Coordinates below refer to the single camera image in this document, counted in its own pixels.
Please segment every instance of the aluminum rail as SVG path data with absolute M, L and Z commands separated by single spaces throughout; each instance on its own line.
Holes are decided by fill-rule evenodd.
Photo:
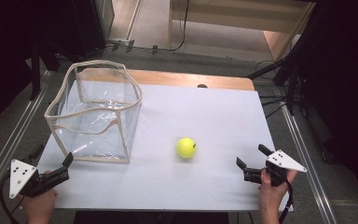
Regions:
M 277 88 L 276 91 L 280 96 L 284 95 L 282 89 Z M 324 223 L 337 223 L 332 206 L 327 198 L 327 195 L 324 191 L 324 187 L 322 185 L 321 180 L 319 179 L 315 167 L 313 166 L 312 160 L 310 159 L 310 154 L 308 153 L 300 130 L 298 129 L 296 118 L 295 116 L 290 115 L 290 112 L 285 105 L 282 107 L 282 112 L 295 142 L 296 149 L 301 159 L 301 162 L 305 165 L 305 167 L 308 168 L 307 179 L 310 182 L 310 188 L 312 189 L 313 196 L 315 197 L 315 201 L 318 204 L 322 218 L 324 219 Z

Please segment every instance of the tennis ball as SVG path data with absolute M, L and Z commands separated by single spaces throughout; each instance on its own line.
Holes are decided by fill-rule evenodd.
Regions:
M 176 144 L 176 152 L 182 158 L 190 158 L 196 153 L 197 146 L 193 139 L 185 137 Z

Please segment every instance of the transparent plastic bin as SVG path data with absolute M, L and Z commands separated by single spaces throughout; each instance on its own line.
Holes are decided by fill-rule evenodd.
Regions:
M 142 91 L 123 64 L 74 63 L 45 118 L 66 156 L 130 162 Z

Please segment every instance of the black wire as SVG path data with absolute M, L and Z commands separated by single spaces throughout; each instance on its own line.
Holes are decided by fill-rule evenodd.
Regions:
M 13 213 L 20 207 L 20 205 L 21 205 L 22 201 L 24 200 L 24 198 L 25 198 L 25 195 L 22 195 L 22 198 L 21 198 L 20 202 L 16 205 L 16 207 L 13 208 L 13 210 L 11 210 L 10 214 L 12 216 L 13 216 Z
M 270 173 L 272 173 L 273 175 L 279 177 L 281 180 L 283 180 L 286 184 L 287 184 L 287 188 L 289 191 L 289 198 L 287 199 L 287 203 L 285 208 L 283 209 L 283 212 L 281 213 L 281 216 L 279 217 L 279 223 L 283 223 L 284 219 L 286 218 L 287 212 L 289 211 L 290 206 L 292 206 L 293 204 L 293 187 L 292 184 L 290 184 L 290 182 L 287 180 L 286 176 L 281 176 L 280 174 L 278 174 L 277 172 L 266 168 L 266 170 Z
M 255 224 L 254 221 L 253 221 L 252 214 L 250 212 L 248 212 L 248 216 L 249 216 L 249 219 L 251 219 L 251 223 Z
M 265 103 L 261 104 L 261 106 L 271 105 L 271 104 L 274 104 L 274 103 L 278 103 L 278 102 L 280 102 L 280 101 L 281 101 L 281 99 L 274 100 L 274 101 L 269 101 L 269 102 L 265 102 Z
M 260 65 L 261 63 L 266 63 L 266 62 L 274 63 L 274 64 L 275 64 L 275 62 L 274 62 L 274 61 L 271 61 L 271 60 L 261 61 L 261 62 L 259 62 L 259 63 L 257 63 L 257 64 L 255 65 L 255 72 L 257 72 L 257 66 L 258 66 L 258 65 Z M 266 78 L 266 77 L 263 77 L 263 76 L 260 76 L 260 77 L 261 77 L 261 78 L 264 78 L 264 79 L 272 80 L 272 78 Z
M 2 178 L 1 182 L 0 182 L 0 203 L 2 205 L 2 208 L 4 209 L 7 217 L 10 219 L 10 223 L 12 224 L 19 224 L 19 222 L 16 220 L 16 218 L 14 218 L 12 216 L 12 214 L 9 212 L 8 208 L 7 208 L 7 204 L 5 202 L 5 198 L 4 198 L 4 185 L 5 182 L 10 178 L 10 171 L 7 171 L 7 173 L 4 175 L 4 177 Z
M 282 106 L 284 106 L 286 104 L 282 104 L 280 105 L 276 110 L 272 111 L 271 113 L 269 113 L 268 115 L 266 115 L 266 118 L 268 118 L 269 116 L 273 115 L 275 112 L 277 112 Z
M 282 98 L 281 96 L 278 95 L 267 95 L 267 96 L 259 96 L 259 98 Z

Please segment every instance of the table surface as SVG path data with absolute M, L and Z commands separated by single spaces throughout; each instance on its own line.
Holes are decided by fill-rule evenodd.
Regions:
M 239 77 L 129 72 L 140 83 L 144 97 L 131 162 L 74 161 L 69 168 L 70 179 L 56 187 L 60 193 L 56 207 L 257 210 L 257 184 L 243 181 L 236 158 L 240 157 L 248 167 L 262 168 L 265 156 L 257 150 L 258 144 L 271 149 L 274 146 L 252 81 Z M 184 87 L 199 84 L 209 88 Z M 175 152 L 176 142 L 185 136 L 192 137 L 198 146 L 189 160 Z M 38 169 L 54 170 L 63 159 L 51 136 Z

